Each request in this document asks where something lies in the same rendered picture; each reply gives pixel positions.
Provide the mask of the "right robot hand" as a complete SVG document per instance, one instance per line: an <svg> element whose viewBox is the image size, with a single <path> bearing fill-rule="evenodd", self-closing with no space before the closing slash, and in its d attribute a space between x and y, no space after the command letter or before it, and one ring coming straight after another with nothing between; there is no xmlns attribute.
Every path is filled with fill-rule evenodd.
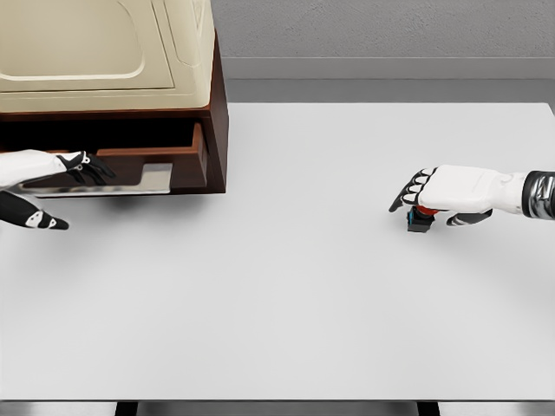
<svg viewBox="0 0 555 416"><path fill-rule="evenodd" d="M428 217L437 211L452 211L447 225L477 224L493 214L493 187L499 179L500 172L486 168L424 168L402 187L388 210L394 212L409 205Z"/></svg>

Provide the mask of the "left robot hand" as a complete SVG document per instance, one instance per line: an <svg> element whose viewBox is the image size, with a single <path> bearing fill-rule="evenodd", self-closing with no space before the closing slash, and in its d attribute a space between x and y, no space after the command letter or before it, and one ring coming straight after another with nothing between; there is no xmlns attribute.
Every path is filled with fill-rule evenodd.
<svg viewBox="0 0 555 416"><path fill-rule="evenodd" d="M113 178L112 169L92 153L47 153L22 150L0 153L0 221L30 229L67 230L69 223L49 213L21 195L10 191L20 183L67 173L79 184L90 177L96 185Z"/></svg>

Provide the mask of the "black switch with red button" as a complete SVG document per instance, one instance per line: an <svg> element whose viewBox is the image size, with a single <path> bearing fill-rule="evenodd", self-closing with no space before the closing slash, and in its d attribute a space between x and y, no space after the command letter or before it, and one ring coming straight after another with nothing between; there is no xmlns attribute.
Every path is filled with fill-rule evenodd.
<svg viewBox="0 0 555 416"><path fill-rule="evenodd" d="M408 231L426 233L434 222L437 210L431 210L420 205L414 205L407 215Z"/></svg>

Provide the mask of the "brown drawer with metal handle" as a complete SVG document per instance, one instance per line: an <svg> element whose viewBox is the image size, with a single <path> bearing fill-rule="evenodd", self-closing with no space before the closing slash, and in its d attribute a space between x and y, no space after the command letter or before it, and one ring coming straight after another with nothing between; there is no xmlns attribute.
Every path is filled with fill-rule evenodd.
<svg viewBox="0 0 555 416"><path fill-rule="evenodd" d="M208 153L202 127L195 123L178 129L175 146L109 146L96 156L115 173L105 185L88 180L78 184L66 174L16 185L15 192L38 198L166 195L207 185Z"/></svg>

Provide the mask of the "brown cabinet with cream top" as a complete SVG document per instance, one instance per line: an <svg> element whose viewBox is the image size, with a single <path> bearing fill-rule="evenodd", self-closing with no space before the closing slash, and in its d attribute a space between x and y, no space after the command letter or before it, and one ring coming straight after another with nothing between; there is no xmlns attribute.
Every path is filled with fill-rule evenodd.
<svg viewBox="0 0 555 416"><path fill-rule="evenodd" d="M0 0L0 153L175 146L204 134L226 189L229 116L210 0Z"/></svg>

